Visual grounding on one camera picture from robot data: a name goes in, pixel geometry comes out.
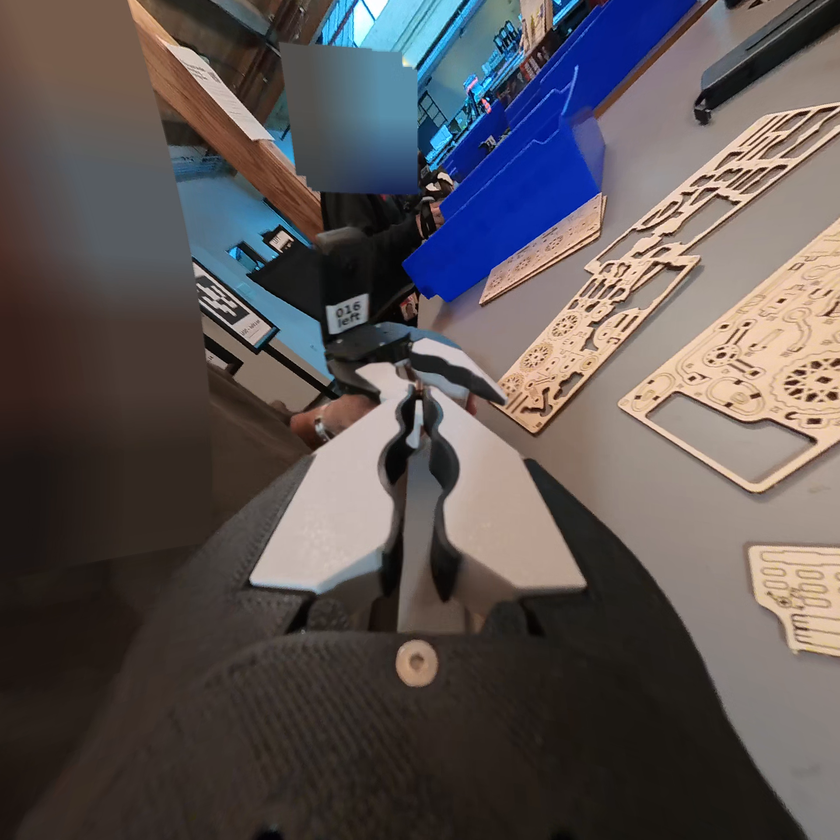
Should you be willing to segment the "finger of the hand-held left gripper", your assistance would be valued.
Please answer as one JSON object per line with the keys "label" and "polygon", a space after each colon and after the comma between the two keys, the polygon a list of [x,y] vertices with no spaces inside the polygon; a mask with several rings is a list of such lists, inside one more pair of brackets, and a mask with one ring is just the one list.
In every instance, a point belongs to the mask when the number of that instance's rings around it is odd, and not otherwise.
{"label": "finger of the hand-held left gripper", "polygon": [[360,388],[380,403],[401,401],[411,391],[411,380],[399,364],[368,363],[359,367],[355,374],[363,382]]}
{"label": "finger of the hand-held left gripper", "polygon": [[406,378],[423,388],[437,389],[465,410],[475,400],[498,406],[508,404],[508,396],[499,384],[465,351],[431,337],[410,342]]}

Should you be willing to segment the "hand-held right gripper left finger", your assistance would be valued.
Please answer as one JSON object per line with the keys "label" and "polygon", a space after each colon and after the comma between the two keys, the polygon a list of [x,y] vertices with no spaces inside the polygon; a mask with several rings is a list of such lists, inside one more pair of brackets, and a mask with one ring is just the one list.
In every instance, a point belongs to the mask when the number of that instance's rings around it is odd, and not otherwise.
{"label": "hand-held right gripper left finger", "polygon": [[407,386],[316,451],[250,573],[252,586],[331,597],[349,613],[398,590],[400,483],[418,397]]}

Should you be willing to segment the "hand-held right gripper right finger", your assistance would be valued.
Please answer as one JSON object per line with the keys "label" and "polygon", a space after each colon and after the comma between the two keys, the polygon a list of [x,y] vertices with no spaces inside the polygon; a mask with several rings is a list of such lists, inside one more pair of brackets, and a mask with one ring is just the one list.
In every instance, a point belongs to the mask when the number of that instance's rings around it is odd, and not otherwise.
{"label": "hand-held right gripper right finger", "polygon": [[439,486],[429,568],[442,602],[488,616],[499,603],[587,583],[519,452],[438,388],[423,397]]}

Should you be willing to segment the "grey desk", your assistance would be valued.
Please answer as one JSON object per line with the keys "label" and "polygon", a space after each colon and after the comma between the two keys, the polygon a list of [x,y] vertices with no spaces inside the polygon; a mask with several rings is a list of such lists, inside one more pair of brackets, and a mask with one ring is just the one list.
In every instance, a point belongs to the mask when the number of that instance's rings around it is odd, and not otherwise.
{"label": "grey desk", "polygon": [[[838,101],[838,31],[716,109],[702,73],[790,2],[717,2],[599,118],[603,235],[483,308],[482,284],[424,300],[421,323],[500,377],[585,282],[585,263],[753,121]],[[753,495],[619,407],[645,376],[838,218],[838,141],[699,245],[700,265],[539,436],[494,407],[482,422],[533,457],[644,563],[681,615],[754,761],[810,838],[838,838],[838,658],[793,654],[753,598],[748,543],[838,545],[838,447]]]}

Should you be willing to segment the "person's left hand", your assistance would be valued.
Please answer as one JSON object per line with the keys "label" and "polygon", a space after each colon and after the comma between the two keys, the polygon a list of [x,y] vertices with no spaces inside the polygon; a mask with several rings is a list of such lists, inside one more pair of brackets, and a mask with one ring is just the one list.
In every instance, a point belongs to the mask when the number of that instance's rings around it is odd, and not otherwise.
{"label": "person's left hand", "polygon": [[336,438],[380,404],[363,394],[342,395],[309,411],[291,416],[289,428],[315,450]]}

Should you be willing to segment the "black white marker board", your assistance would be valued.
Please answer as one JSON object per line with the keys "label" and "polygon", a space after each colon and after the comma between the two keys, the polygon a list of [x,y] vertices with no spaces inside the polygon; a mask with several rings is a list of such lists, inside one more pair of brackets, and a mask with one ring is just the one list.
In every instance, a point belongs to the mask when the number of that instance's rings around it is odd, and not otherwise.
{"label": "black white marker board", "polygon": [[277,335],[277,326],[200,262],[193,259],[192,267],[203,315],[251,351],[262,351]]}

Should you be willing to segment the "stack of wooden puzzle sheets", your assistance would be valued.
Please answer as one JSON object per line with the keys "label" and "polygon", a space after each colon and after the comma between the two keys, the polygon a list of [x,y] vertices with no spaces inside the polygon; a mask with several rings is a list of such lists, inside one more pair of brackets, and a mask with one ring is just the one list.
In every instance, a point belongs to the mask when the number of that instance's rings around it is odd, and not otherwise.
{"label": "stack of wooden puzzle sheets", "polygon": [[595,242],[602,234],[605,210],[606,195],[598,193],[501,262],[490,272],[479,305],[485,307],[542,270]]}

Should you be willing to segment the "large blue plastic bin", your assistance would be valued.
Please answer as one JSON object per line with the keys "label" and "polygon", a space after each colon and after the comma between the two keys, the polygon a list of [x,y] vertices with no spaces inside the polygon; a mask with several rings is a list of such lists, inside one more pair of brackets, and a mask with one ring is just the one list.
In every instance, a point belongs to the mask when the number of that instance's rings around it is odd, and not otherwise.
{"label": "large blue plastic bin", "polygon": [[426,298],[451,302],[602,190],[605,142],[590,110],[560,118],[404,263]]}

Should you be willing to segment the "wooden counter ledge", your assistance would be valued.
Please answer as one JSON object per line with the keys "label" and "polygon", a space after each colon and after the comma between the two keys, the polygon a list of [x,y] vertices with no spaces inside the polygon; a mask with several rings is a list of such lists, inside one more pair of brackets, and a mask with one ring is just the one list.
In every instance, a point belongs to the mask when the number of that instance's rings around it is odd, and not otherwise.
{"label": "wooden counter ledge", "polygon": [[320,196],[306,186],[273,141],[250,140],[172,53],[175,45],[138,2],[129,8],[154,92],[308,239],[322,231]]}

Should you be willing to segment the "wooden puzzle sheet irregular outline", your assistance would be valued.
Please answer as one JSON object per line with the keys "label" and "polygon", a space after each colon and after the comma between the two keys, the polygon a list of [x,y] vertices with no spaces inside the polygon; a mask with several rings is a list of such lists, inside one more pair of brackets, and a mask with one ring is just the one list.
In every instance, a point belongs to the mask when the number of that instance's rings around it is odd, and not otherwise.
{"label": "wooden puzzle sheet irregular outline", "polygon": [[838,138],[839,105],[774,112],[641,216],[499,380],[497,409],[539,434],[700,264],[699,243]]}

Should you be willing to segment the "white paper notice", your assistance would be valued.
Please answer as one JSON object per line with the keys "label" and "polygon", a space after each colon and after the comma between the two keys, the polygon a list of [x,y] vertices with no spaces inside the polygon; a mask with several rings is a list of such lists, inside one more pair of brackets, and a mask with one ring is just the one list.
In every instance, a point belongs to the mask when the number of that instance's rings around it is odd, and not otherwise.
{"label": "white paper notice", "polygon": [[272,135],[237,99],[204,58],[195,51],[180,45],[164,43],[164,46],[181,62],[192,78],[250,140],[269,142],[274,140]]}

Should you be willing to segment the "small slotted wooden panel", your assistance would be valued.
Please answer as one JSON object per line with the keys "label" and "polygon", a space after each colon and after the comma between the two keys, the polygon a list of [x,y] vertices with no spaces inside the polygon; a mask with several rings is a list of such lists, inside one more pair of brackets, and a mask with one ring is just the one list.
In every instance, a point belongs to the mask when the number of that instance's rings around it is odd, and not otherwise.
{"label": "small slotted wooden panel", "polygon": [[755,601],[790,651],[838,658],[839,548],[752,544],[747,559]]}

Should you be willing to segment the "long blue plastic bin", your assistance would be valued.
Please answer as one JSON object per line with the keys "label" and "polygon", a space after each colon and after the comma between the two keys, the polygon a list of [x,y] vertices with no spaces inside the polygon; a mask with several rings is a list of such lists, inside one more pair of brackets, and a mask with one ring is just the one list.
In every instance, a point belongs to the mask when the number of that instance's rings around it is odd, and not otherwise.
{"label": "long blue plastic bin", "polygon": [[574,81],[569,115],[597,109],[669,33],[692,12],[693,1],[610,1],[581,22],[524,93],[528,115]]}

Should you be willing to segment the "black plastic rail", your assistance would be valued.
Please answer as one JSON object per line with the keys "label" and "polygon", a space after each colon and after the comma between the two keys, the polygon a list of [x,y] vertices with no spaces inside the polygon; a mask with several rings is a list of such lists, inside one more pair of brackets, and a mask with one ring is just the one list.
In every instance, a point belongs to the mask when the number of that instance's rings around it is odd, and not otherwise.
{"label": "black plastic rail", "polygon": [[707,68],[693,113],[707,125],[722,103],[839,26],[838,1],[797,1]]}

